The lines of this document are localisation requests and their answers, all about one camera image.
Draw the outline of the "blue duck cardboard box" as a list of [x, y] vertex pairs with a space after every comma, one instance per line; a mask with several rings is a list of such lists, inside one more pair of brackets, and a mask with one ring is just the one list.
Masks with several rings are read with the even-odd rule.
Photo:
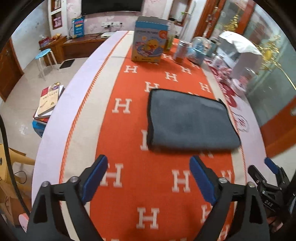
[[139, 16], [135, 22], [132, 61], [159, 63], [168, 35], [168, 21]]

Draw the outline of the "orange framed sliding door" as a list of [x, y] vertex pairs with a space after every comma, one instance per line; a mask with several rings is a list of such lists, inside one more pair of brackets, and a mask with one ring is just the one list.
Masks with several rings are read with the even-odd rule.
[[261, 134], [267, 157], [274, 157], [295, 145], [295, 97], [264, 124]]

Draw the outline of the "yellow plastic chair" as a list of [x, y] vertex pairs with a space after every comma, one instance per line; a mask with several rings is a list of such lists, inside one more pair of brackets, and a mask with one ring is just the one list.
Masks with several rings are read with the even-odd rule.
[[[18, 151], [14, 150], [14, 149], [9, 148], [9, 154], [10, 154], [11, 164], [12, 165], [15, 162], [20, 163], [20, 164], [31, 165], [31, 166], [34, 166], [34, 164], [35, 164], [34, 159], [26, 157], [21, 152], [18, 152]], [[1, 175], [1, 180], [3, 180], [6, 183], [11, 184], [11, 178], [10, 178], [10, 175], [9, 175], [8, 164], [7, 164], [7, 161], [6, 161], [6, 156], [5, 156], [3, 144], [1, 144], [0, 175]]]

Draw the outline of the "pink glass dome ornament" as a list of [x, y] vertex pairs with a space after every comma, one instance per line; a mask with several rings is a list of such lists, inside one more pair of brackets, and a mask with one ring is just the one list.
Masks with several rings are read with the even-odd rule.
[[238, 78], [233, 78], [231, 88], [234, 92], [242, 97], [247, 93], [248, 83], [256, 76], [256, 73], [250, 68], [244, 68], [239, 74]]

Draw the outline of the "metal-lid spice jar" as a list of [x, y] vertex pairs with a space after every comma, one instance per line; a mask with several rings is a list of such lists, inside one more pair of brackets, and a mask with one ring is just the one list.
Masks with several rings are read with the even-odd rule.
[[173, 60], [177, 64], [182, 64], [183, 60], [187, 54], [188, 48], [190, 47], [190, 43], [184, 40], [179, 40], [177, 49], [175, 51], [175, 54], [173, 56]]

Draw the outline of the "stack of books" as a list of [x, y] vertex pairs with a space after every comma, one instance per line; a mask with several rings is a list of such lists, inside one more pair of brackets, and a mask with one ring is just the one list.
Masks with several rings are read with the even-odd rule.
[[56, 82], [42, 90], [38, 108], [33, 115], [34, 120], [48, 122], [64, 89], [64, 85]]

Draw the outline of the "glass oil bottle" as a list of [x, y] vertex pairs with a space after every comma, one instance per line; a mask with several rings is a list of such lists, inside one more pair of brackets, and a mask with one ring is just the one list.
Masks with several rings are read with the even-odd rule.
[[166, 38], [166, 43], [164, 47], [164, 52], [168, 52], [171, 49], [173, 39], [175, 38], [176, 29], [175, 29], [175, 19], [169, 18], [168, 20], [168, 33]]

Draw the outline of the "wooden tv cabinet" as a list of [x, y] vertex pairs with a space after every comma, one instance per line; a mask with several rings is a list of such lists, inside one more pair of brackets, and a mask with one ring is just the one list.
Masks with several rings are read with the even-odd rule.
[[106, 40], [101, 37], [101, 34], [89, 34], [75, 39], [62, 36], [41, 47], [40, 50], [51, 49], [57, 63], [61, 64], [65, 60], [89, 57]]

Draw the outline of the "pink bunny figurine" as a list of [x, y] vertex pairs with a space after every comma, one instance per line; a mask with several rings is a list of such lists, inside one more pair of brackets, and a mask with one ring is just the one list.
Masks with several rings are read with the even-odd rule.
[[215, 60], [212, 63], [212, 67], [215, 69], [217, 76], [219, 77], [220, 80], [229, 80], [230, 74], [232, 72], [232, 69], [229, 68], [224, 64], [223, 60]]

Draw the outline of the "purple and grey towel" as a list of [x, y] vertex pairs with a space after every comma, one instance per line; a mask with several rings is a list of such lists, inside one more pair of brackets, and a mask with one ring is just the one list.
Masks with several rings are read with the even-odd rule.
[[228, 151], [241, 140], [222, 100], [153, 89], [147, 103], [147, 146], [177, 151]]

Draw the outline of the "blue castle snow globe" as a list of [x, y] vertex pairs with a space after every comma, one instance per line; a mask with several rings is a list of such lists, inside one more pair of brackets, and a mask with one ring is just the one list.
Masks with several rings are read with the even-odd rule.
[[205, 37], [194, 37], [187, 51], [187, 59], [201, 66], [210, 47], [210, 42]]

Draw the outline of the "black wall television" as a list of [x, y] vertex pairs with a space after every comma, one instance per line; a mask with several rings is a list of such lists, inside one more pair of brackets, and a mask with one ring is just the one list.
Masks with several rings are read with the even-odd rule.
[[81, 15], [111, 11], [140, 12], [143, 2], [142, 0], [82, 0]]

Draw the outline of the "blue round stool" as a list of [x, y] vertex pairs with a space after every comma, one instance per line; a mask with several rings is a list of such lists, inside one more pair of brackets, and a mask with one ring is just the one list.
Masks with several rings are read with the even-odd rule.
[[46, 75], [45, 75], [45, 66], [48, 63], [52, 69], [54, 67], [58, 68], [58, 62], [55, 58], [55, 55], [52, 51], [52, 49], [47, 48], [42, 50], [39, 54], [36, 55], [35, 57], [36, 63], [37, 63], [37, 68], [39, 70], [39, 73], [41, 77], [46, 81]]

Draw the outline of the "blue standing poster box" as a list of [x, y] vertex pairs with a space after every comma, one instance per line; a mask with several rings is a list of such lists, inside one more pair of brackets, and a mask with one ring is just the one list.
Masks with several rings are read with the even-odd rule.
[[72, 38], [84, 37], [84, 20], [84, 16], [72, 19]]

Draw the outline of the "orange H-pattern table runner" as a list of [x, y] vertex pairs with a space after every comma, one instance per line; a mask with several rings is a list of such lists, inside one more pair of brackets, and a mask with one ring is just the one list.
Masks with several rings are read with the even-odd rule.
[[189, 169], [193, 152], [147, 146], [149, 92], [163, 88], [223, 99], [214, 79], [172, 54], [159, 63], [133, 62], [133, 32], [118, 33], [94, 52], [72, 79], [90, 85], [67, 137], [60, 181], [78, 176], [99, 155], [108, 168], [86, 204], [104, 240], [193, 240], [211, 206], [204, 201]]

